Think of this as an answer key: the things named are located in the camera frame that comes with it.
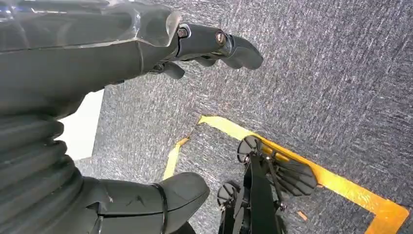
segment black strap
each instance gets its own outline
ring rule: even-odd
[[[163,224],[162,224],[162,229],[161,229],[161,234],[166,234],[166,230],[167,230],[167,223],[168,223],[168,203],[167,203],[167,196],[165,194],[164,189],[162,188],[161,185],[157,184],[157,183],[153,183],[151,184],[151,186],[155,187],[161,197],[162,197],[162,210],[164,213],[164,217],[163,217]]]

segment bolt head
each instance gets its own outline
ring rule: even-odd
[[[180,28],[177,31],[179,38],[186,38],[188,36],[188,31],[185,28]]]
[[[217,43],[219,45],[224,45],[225,44],[226,38],[225,38],[225,34],[223,32],[218,31],[217,34],[216,34],[216,39],[217,39]]]

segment yellow tape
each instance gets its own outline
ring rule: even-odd
[[[283,155],[308,164],[313,169],[319,184],[324,185],[326,188],[375,214],[375,218],[365,232],[366,234],[396,233],[403,224],[404,220],[409,216],[409,211],[404,207],[401,207],[390,200],[384,199],[368,191],[367,189],[360,187],[355,183],[301,157],[300,155],[285,149],[274,142],[271,142],[262,136],[239,126],[236,123],[229,121],[228,119],[222,117],[202,116],[198,123],[206,123],[238,140],[242,140],[248,135],[257,136],[265,144],[271,146],[278,152],[281,152]]]
[[[165,172],[164,172],[164,179],[167,179],[167,178],[173,176],[173,173],[175,172],[176,163],[178,163],[179,149],[188,140],[189,140],[189,138],[184,138],[184,139],[178,141],[178,143],[176,143],[176,145],[175,145],[175,148],[173,148],[171,150],[171,152],[169,153],[167,168],[165,169]]]

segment robotic hand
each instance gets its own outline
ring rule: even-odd
[[[173,63],[177,60],[195,60],[209,67],[220,59],[234,69],[257,69],[263,62],[260,52],[249,41],[226,34],[221,29],[183,23],[179,25],[177,37],[176,54],[154,66],[150,73],[164,72],[174,79],[180,79],[185,72]]]
[[[209,194],[199,175],[152,185],[84,177],[65,143],[55,141],[63,132],[57,119],[108,84],[146,73],[179,79],[184,71],[174,61],[211,66],[220,59],[257,69],[257,49],[129,0],[0,5],[0,234],[170,234],[187,227]]]

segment small debris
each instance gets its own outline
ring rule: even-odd
[[[307,221],[307,220],[308,220],[307,216],[306,216],[303,212],[298,211],[297,214],[298,214],[302,219],[304,219],[304,221]]]

